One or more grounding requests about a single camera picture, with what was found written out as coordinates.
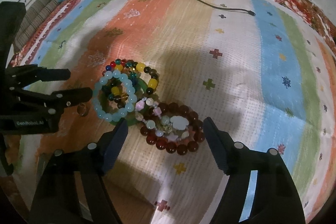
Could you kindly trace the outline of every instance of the multicolored beaded bracelet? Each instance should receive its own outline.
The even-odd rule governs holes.
[[[177,153],[185,155],[188,151],[198,150],[198,143],[204,141],[202,132],[203,123],[198,120],[198,114],[189,111],[189,107],[176,103],[153,103],[142,117],[144,126],[140,129],[142,135],[147,136],[146,142],[149,145],[156,145],[159,150],[170,154]]]
[[[111,71],[113,69],[122,71],[124,68],[129,69],[129,79],[132,81],[133,86],[137,84],[137,73],[135,72],[135,70],[137,70],[138,72],[144,72],[149,74],[151,76],[151,79],[147,84],[146,95],[149,97],[154,93],[159,83],[159,75],[157,74],[157,71],[155,69],[146,66],[144,63],[134,62],[131,59],[126,61],[126,59],[121,60],[120,58],[118,58],[115,61],[112,61],[110,65],[107,65],[105,67],[106,70],[103,71],[102,74],[104,76],[107,71]]]
[[[119,79],[126,87],[126,93],[128,94],[128,103],[125,105],[125,107],[119,108],[118,111],[113,114],[106,113],[102,109],[102,106],[100,105],[100,102],[97,98],[102,86],[106,85],[107,82],[112,78]],[[92,99],[92,103],[98,117],[106,120],[107,122],[118,122],[122,117],[126,117],[128,112],[134,111],[134,105],[138,100],[137,96],[135,95],[135,88],[133,87],[132,81],[128,79],[127,74],[121,73],[118,69],[115,69],[113,72],[107,71],[104,76],[100,78],[99,82],[94,85],[93,96],[94,98]]]

